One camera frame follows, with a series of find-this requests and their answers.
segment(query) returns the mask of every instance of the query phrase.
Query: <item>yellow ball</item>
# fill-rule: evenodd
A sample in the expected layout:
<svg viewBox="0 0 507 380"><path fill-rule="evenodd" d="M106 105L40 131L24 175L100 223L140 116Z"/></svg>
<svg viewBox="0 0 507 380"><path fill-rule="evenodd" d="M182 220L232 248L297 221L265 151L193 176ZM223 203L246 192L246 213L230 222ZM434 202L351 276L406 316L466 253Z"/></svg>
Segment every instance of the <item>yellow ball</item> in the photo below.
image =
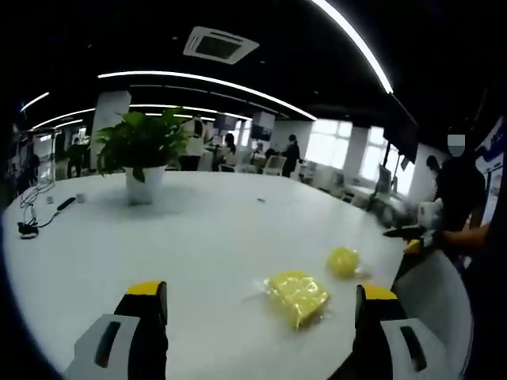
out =
<svg viewBox="0 0 507 380"><path fill-rule="evenodd" d="M359 266L359 255L346 247L333 250L327 259L327 267L333 274L343 278L353 277Z"/></svg>

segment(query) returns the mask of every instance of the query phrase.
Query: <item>potted plant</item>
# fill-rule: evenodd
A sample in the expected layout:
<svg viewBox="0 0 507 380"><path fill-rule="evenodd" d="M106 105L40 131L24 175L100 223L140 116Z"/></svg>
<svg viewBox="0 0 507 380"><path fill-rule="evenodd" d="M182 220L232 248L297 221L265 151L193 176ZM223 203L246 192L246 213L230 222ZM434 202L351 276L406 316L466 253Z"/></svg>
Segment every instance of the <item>potted plant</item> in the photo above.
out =
<svg viewBox="0 0 507 380"><path fill-rule="evenodd" d="M115 127L97 133L96 143L104 144L97 171L104 175L124 169L131 203L152 203L168 162L185 151L188 137L175 113L175 108L161 116L129 112Z"/></svg>

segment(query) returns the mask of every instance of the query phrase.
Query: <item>round table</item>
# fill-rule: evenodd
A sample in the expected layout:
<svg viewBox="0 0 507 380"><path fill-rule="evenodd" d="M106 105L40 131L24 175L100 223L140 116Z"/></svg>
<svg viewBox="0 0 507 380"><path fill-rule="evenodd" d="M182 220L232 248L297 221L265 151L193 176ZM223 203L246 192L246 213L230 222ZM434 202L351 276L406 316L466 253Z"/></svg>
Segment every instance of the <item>round table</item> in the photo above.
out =
<svg viewBox="0 0 507 380"><path fill-rule="evenodd" d="M129 207L124 174L62 180L36 201L39 222L82 192L33 240L19 201L6 210L6 266L21 313L58 371L76 340L134 283L167 282L167 378L325 380L352 351L358 280L325 270L332 248L357 249L391 287L401 239L372 215L283 177L167 172L163 199ZM51 195L55 204L47 205ZM304 270L330 295L326 317L293 331L266 308L261 284Z"/></svg>

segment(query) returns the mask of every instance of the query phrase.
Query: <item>television screen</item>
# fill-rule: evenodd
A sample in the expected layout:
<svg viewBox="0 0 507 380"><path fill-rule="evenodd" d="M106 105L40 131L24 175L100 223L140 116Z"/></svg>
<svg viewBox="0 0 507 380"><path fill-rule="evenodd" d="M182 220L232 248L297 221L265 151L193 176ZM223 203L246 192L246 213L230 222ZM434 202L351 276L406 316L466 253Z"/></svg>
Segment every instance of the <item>television screen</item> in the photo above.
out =
<svg viewBox="0 0 507 380"><path fill-rule="evenodd" d="M234 129L236 129L237 121L238 120L235 117L217 113L215 116L215 122L213 123L213 127L222 131L233 131Z"/></svg>
<svg viewBox="0 0 507 380"><path fill-rule="evenodd" d="M383 137L398 148L400 154L415 164L417 156L417 125L401 123L383 129Z"/></svg>
<svg viewBox="0 0 507 380"><path fill-rule="evenodd" d="M252 124L252 131L250 132L250 138L253 140L269 141L271 140L271 134L273 130L269 128L261 127L260 125Z"/></svg>

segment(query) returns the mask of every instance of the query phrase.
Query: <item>yellow sponge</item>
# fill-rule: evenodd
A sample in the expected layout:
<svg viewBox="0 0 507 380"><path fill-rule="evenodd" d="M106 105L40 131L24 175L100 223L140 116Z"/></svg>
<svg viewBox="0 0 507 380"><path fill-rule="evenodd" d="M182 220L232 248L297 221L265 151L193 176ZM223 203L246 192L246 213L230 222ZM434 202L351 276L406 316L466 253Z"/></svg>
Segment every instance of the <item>yellow sponge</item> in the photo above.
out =
<svg viewBox="0 0 507 380"><path fill-rule="evenodd" d="M271 277L269 286L288 310L291 326L295 329L321 311L329 298L320 283L301 271Z"/></svg>
<svg viewBox="0 0 507 380"><path fill-rule="evenodd" d="M409 241L409 244L406 246L404 252L412 255L415 253L419 253L422 249L422 241L418 239L414 239Z"/></svg>
<svg viewBox="0 0 507 380"><path fill-rule="evenodd" d="M336 276L349 278L354 276L359 261L359 255L356 251L339 247L330 254L327 259L327 267Z"/></svg>

